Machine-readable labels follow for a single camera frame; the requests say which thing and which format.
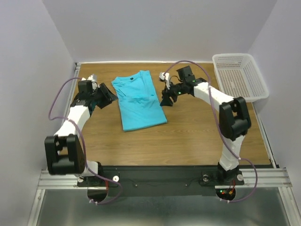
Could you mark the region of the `turquoise t shirt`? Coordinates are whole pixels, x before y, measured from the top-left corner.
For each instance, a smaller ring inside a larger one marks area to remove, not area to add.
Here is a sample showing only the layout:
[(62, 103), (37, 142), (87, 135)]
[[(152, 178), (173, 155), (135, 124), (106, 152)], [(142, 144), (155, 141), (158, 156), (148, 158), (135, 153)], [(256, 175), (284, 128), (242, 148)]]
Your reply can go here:
[(111, 84), (118, 97), (124, 132), (167, 123), (149, 71), (116, 77)]

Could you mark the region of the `white plastic basket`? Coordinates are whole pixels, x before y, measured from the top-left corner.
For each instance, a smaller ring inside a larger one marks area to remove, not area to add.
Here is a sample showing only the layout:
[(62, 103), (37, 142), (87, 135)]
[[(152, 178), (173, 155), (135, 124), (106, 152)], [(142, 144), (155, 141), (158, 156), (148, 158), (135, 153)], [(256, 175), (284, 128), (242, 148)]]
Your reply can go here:
[(269, 97), (267, 85), (252, 55), (230, 53), (213, 55), (214, 73), (220, 90), (253, 103)]

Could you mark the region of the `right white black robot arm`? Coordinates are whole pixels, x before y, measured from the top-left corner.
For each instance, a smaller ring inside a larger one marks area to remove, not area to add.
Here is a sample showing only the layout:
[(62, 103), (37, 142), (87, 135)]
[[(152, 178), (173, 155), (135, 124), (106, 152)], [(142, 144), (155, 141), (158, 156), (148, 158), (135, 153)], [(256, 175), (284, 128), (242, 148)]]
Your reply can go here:
[(191, 67), (177, 70), (179, 83), (171, 81), (169, 73), (160, 73), (160, 81), (165, 83), (162, 90), (161, 106), (173, 106), (178, 96), (189, 94), (208, 103), (213, 111), (220, 137), (223, 142), (222, 155), (217, 170), (203, 179), (218, 183), (236, 179), (239, 174), (240, 149), (251, 127), (251, 119), (243, 97), (231, 97), (213, 88), (203, 78), (196, 78)]

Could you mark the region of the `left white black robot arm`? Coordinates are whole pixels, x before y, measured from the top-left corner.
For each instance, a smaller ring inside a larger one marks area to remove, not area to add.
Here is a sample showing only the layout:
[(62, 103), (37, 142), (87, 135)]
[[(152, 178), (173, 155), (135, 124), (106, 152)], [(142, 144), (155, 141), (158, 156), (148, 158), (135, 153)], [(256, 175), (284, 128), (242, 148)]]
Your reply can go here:
[(68, 116), (60, 117), (62, 126), (44, 141), (48, 172), (51, 175), (97, 177), (109, 182), (103, 177), (101, 164), (87, 160), (82, 129), (96, 107), (103, 109), (118, 98), (104, 83), (97, 83), (93, 74), (87, 79), (77, 80), (78, 93), (70, 105)]

